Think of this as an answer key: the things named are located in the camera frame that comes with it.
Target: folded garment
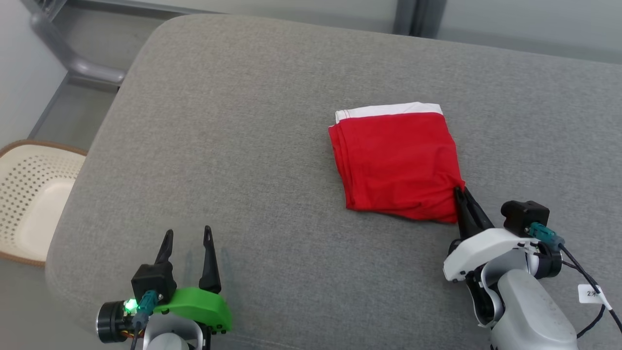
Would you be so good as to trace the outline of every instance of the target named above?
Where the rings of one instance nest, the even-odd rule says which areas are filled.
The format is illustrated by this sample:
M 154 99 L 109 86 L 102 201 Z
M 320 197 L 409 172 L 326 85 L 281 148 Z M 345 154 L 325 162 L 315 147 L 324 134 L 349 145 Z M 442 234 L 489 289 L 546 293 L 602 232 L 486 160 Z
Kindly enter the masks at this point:
M 399 113 L 412 111 L 405 105 L 418 109 Z M 338 123 L 328 132 L 346 207 L 456 222 L 453 188 L 464 187 L 464 181 L 445 117 L 438 105 L 398 106 L 336 113 Z M 383 111 L 389 114 L 365 115 Z

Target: white cable label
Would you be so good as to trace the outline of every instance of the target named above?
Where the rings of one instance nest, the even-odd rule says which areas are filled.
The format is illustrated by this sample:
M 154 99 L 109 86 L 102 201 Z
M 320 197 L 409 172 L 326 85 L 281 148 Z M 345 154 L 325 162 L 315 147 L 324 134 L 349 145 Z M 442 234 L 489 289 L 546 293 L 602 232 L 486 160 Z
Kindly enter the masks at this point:
M 607 298 L 605 298 L 605 294 L 603 293 L 602 288 L 600 286 L 596 286 L 600 290 L 600 294 L 597 293 L 591 285 L 579 285 L 579 303 L 581 304 L 603 304 L 607 307 L 608 310 L 611 310 L 612 307 L 609 305 Z

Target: folded red cloth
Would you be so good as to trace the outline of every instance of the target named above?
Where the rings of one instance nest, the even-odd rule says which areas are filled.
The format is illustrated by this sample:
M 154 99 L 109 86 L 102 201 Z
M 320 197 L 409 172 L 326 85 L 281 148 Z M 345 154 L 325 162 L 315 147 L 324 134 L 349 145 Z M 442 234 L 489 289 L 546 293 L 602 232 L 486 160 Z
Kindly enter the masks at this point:
M 345 119 L 328 133 L 348 209 L 457 221 L 453 188 L 465 183 L 442 114 Z

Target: gray floor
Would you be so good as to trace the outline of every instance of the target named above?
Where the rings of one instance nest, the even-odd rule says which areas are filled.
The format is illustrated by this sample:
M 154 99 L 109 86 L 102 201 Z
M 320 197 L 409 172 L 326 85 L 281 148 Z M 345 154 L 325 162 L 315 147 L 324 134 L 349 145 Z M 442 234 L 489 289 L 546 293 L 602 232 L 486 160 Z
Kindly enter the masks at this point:
M 70 45 L 95 62 L 121 69 L 128 69 L 151 32 L 174 16 L 71 5 L 69 2 L 54 20 Z M 88 149 L 115 94 L 116 87 L 70 80 L 59 91 L 35 139 Z M 47 291 L 42 268 L 0 260 L 0 276 L 0 310 L 5 315 L 0 349 L 129 348 L 128 342 L 102 344 L 92 330 L 94 323 L 78 326 L 65 316 L 62 305 Z

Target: laundry basket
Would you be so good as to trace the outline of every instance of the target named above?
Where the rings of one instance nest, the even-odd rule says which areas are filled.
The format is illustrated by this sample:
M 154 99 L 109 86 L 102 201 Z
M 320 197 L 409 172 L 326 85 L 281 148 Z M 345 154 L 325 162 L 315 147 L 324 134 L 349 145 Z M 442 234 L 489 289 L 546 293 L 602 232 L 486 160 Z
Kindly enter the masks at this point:
M 80 149 L 24 140 L 0 149 L 0 257 L 44 266 L 76 176 Z

